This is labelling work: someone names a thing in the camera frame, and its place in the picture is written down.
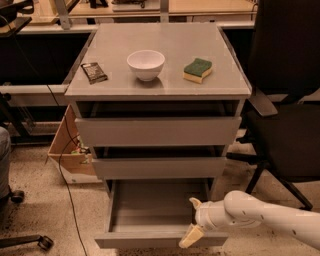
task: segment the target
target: sponge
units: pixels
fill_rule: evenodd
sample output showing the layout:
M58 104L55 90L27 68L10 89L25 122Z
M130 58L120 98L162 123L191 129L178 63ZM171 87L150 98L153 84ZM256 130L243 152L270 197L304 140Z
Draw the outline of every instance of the sponge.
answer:
M183 78L201 84L203 78L208 76L211 72L211 61L195 58L191 64L184 68Z

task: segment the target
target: drawer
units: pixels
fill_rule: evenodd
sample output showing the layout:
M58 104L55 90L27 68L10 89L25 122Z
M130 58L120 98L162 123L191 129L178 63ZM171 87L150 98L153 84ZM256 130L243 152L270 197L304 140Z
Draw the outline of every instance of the drawer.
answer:
M240 117L76 119L89 147L227 145L240 122Z
M226 158L215 147L105 148L93 159L100 179L209 178L220 176Z
M194 221L190 197L207 200L202 179L114 181L100 248L178 247ZM194 246L222 246L223 232L208 232Z

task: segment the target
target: open drawer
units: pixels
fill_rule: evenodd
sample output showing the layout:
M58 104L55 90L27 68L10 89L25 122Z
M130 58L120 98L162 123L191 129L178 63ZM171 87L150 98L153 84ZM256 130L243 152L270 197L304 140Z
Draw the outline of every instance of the open drawer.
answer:
M100 248L178 247L194 222L190 197L208 200L204 179L114 181L106 232L95 240ZM208 233L194 246L222 246L227 237Z

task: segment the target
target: gray drawer cabinet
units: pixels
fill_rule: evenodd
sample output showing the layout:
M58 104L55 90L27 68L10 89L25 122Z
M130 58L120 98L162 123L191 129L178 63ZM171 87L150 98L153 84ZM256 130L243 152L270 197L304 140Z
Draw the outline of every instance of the gray drawer cabinet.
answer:
M137 80L126 65L138 49L166 57L152 82ZM201 85L181 74L194 56L214 62ZM93 61L109 80L90 85L79 69L66 97L110 199L106 229L95 240L101 248L177 247L194 221L189 198L214 193L250 86L209 23L101 24L83 60ZM210 232L194 246L226 239Z

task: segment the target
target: cardboard box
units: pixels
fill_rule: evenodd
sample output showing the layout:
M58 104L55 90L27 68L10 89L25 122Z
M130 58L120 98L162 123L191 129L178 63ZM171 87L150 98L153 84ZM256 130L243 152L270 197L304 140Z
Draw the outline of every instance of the cardboard box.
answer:
M69 105L50 146L48 156L63 173L68 183L93 183L98 180L92 166L91 154L71 154L77 146L76 116Z

